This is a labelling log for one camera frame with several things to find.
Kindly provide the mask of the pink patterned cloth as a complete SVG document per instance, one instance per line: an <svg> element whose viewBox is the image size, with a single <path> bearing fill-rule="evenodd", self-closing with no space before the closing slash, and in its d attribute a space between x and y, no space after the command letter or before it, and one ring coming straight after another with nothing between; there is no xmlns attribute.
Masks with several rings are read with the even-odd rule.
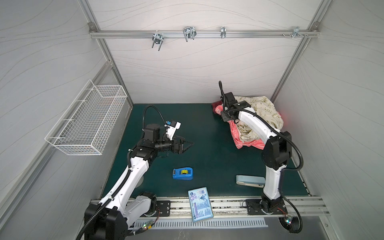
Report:
<svg viewBox="0 0 384 240"><path fill-rule="evenodd" d="M248 98L236 96L235 98L238 102L246 101L249 103L254 111L274 128L278 130L283 128L283 118L267 97ZM259 150L264 149L265 144L261 138L247 124L241 121L235 123L233 120L228 121L228 123L237 149L241 149L242 147L255 147Z"/></svg>

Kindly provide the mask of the cream patterned cloth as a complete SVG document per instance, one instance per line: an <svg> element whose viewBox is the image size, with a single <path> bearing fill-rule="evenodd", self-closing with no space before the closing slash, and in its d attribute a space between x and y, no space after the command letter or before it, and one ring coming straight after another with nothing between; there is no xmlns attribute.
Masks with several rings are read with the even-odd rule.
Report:
<svg viewBox="0 0 384 240"><path fill-rule="evenodd" d="M241 97L235 96L238 102L246 101L251 105L255 112L262 117L267 123L276 129L281 130L284 126L284 121L276 110L274 104L265 96L262 97ZM259 141L260 137L245 123L239 122L236 124L238 139L243 143L251 143Z"/></svg>

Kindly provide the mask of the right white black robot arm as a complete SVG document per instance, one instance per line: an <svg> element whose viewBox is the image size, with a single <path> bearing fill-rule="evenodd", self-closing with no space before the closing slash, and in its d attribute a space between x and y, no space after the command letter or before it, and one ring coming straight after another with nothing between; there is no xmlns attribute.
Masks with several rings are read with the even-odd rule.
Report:
<svg viewBox="0 0 384 240"><path fill-rule="evenodd" d="M271 215L280 204L288 199L283 193L285 171L299 171L304 166L304 158L293 143L289 132L281 132L259 116L251 105L238 102L233 93L225 93L219 81L223 110L223 121L240 121L250 127L263 141L262 161L266 165L266 183L260 202L263 213Z"/></svg>

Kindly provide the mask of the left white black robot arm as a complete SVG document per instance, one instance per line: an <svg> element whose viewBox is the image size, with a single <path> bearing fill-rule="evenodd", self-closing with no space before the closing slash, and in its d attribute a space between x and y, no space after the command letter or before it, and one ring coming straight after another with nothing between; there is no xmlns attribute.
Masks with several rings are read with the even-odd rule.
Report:
<svg viewBox="0 0 384 240"><path fill-rule="evenodd" d="M124 240L153 226L150 222L138 230L130 230L141 216L161 215L155 194L144 192L132 202L130 197L159 153L183 154L187 151L184 144L192 147L193 143L175 135L180 122L163 120L161 125L146 125L145 118L142 120L142 135L127 155L126 169L98 204L87 207L84 225L76 237L78 240Z"/></svg>

